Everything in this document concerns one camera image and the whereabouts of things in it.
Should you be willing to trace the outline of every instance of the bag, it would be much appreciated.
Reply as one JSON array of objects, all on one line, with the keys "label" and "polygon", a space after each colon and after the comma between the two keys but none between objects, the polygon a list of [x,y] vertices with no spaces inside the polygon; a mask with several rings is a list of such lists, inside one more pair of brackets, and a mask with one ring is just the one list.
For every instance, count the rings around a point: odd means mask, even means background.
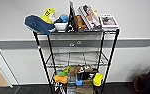
[{"label": "bag", "polygon": [[140,84],[140,81],[143,80],[143,78],[144,78],[145,75],[146,75],[146,74],[141,74],[141,75],[136,76],[136,77],[133,79],[133,87],[134,87],[135,91],[138,92],[138,93],[141,92],[141,90],[138,89],[138,86],[139,86],[139,84]]},{"label": "bag", "polygon": [[146,75],[136,76],[133,80],[133,86],[136,92],[150,94],[150,71]]}]

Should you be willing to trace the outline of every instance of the shelf post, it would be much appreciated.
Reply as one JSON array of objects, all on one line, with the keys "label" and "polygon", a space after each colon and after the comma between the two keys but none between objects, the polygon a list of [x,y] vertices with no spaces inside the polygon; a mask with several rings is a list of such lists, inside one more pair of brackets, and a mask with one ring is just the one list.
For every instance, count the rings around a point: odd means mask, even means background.
[{"label": "shelf post", "polygon": [[49,35],[47,35],[47,37],[48,37],[49,48],[50,48],[50,52],[51,52],[51,56],[52,56],[52,61],[53,61],[53,65],[54,65],[55,75],[57,75],[56,66],[55,66],[55,60],[54,60],[54,57],[53,57],[53,51],[52,51],[52,45],[51,45],[50,37],[49,37]]},{"label": "shelf post", "polygon": [[36,39],[36,43],[37,43],[37,46],[38,46],[38,49],[39,49],[39,53],[40,53],[40,56],[41,56],[41,60],[42,60],[44,69],[45,69],[45,73],[46,73],[46,76],[47,76],[47,79],[48,79],[48,82],[49,82],[51,93],[54,94],[53,89],[52,89],[52,85],[51,85],[51,82],[50,82],[49,74],[48,74],[48,71],[47,71],[46,63],[45,63],[45,60],[44,60],[44,57],[43,57],[42,49],[41,49],[41,46],[40,46],[40,42],[38,40],[37,33],[36,32],[33,32],[33,33],[34,33],[34,36],[35,36],[35,39]]},{"label": "shelf post", "polygon": [[111,54],[110,54],[110,58],[109,58],[109,61],[108,61],[108,67],[107,67],[107,70],[106,70],[106,73],[105,73],[105,78],[104,78],[104,81],[103,81],[103,86],[102,86],[100,94],[103,93],[103,89],[105,87],[105,82],[106,82],[106,79],[107,79],[107,76],[108,76],[108,72],[109,72],[109,69],[110,69],[111,60],[112,60],[112,56],[113,56],[114,49],[115,49],[115,46],[116,46],[118,35],[119,35],[119,29],[116,30],[116,35],[115,35],[115,39],[114,39],[114,42],[113,42],[113,45],[112,45]]},{"label": "shelf post", "polygon": [[103,33],[102,33],[102,39],[101,39],[101,47],[100,47],[100,53],[99,53],[97,70],[99,70],[99,64],[100,64],[100,60],[101,60],[101,54],[102,54],[102,47],[103,47],[104,36],[105,36],[105,32],[103,31]]}]

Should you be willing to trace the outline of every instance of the gray floor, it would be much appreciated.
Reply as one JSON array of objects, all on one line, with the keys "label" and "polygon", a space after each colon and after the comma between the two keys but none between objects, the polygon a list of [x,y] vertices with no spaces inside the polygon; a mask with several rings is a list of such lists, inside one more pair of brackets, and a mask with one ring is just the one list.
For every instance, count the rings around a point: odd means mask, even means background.
[{"label": "gray floor", "polygon": [[[0,87],[0,94],[51,94],[49,85]],[[108,83],[103,94],[137,94],[132,83]]]}]

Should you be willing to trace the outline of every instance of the book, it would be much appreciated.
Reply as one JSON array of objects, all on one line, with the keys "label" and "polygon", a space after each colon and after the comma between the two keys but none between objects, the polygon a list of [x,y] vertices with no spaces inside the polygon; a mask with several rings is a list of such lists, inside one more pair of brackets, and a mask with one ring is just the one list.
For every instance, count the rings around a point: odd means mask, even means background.
[{"label": "book", "polygon": [[100,14],[99,17],[103,29],[115,29],[119,27],[112,14]]},{"label": "book", "polygon": [[89,30],[101,28],[101,23],[99,22],[98,17],[93,13],[90,6],[80,6],[78,11]]}]

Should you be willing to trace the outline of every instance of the gray wall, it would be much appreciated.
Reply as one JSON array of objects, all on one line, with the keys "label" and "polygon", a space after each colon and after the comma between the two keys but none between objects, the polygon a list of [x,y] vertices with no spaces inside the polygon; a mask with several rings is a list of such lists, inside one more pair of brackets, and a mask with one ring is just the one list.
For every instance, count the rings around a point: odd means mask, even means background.
[{"label": "gray wall", "polygon": [[[150,0],[72,0],[74,7],[88,4],[99,14],[113,14],[121,28],[119,39],[150,39]],[[24,18],[30,14],[41,16],[47,7],[54,7],[56,17],[68,14],[68,0],[0,0],[0,41],[33,41],[34,37],[24,25]],[[83,39],[75,36],[53,36],[52,39]],[[100,36],[85,36],[84,39],[100,39]],[[45,56],[49,55],[44,48]],[[6,62],[20,84],[46,83],[45,73],[37,49],[2,49]],[[130,82],[135,75],[150,69],[150,46],[116,48],[108,82]]]}]

